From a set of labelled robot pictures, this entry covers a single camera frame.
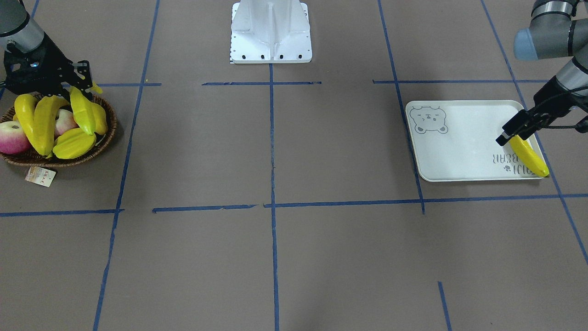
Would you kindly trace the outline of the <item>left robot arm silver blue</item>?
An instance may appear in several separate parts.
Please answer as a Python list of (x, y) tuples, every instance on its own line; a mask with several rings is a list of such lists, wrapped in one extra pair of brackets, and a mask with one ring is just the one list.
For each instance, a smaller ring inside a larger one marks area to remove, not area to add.
[(515, 136), (526, 140), (538, 130), (553, 128), (553, 122), (573, 107), (588, 107), (588, 22), (575, 19), (577, 0), (537, 0), (528, 28), (517, 32), (513, 51), (517, 59), (569, 57), (569, 62), (533, 97), (535, 105), (522, 109), (503, 125), (498, 145)]

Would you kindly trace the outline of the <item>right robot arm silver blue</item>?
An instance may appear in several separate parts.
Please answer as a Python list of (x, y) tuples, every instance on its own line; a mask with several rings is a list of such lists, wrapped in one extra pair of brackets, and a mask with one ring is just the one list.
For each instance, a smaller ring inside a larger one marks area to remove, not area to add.
[(1, 86), (13, 94), (37, 92), (69, 100), (69, 92), (63, 87), (66, 83), (89, 101), (94, 100), (90, 63), (68, 59), (20, 0), (0, 2), (0, 43), (6, 69)]

